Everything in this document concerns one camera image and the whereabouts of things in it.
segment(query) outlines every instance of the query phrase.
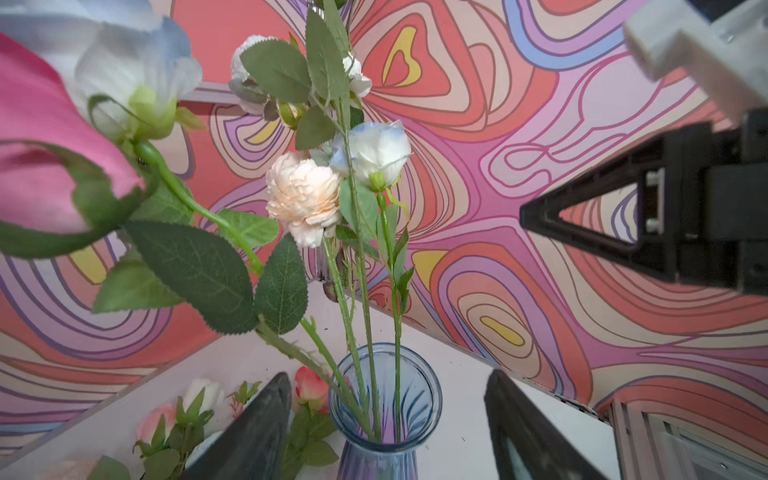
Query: wall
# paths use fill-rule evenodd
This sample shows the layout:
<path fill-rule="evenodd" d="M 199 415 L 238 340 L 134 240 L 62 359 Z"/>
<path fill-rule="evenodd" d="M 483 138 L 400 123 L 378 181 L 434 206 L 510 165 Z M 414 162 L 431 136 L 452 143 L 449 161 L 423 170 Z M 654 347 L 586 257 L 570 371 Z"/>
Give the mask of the wall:
<path fill-rule="evenodd" d="M 650 83 L 627 55 L 620 25 L 643 4 L 355 3 L 353 43 L 374 81 L 366 116 L 402 119 L 415 152 L 397 187 L 413 210 L 399 222 L 417 273 L 407 315 L 600 411 L 618 396 L 765 455 L 765 300 L 658 283 L 519 226 L 520 205 L 661 128 L 727 127 L 684 72 Z M 300 0 L 156 5 L 187 30 L 207 81 L 229 80 L 248 35 L 303 37 Z M 207 206 L 263 212 L 262 176 L 292 132 L 237 107 L 195 108 L 210 130 L 165 142 L 180 152 L 175 171 Z M 626 189 L 568 215 L 630 237 L 634 202 Z M 52 261 L 0 263 L 0 454 L 211 340 L 185 306 L 91 316 L 94 285 L 120 249 L 109 238 Z M 384 272 L 369 275 L 387 307 Z"/>

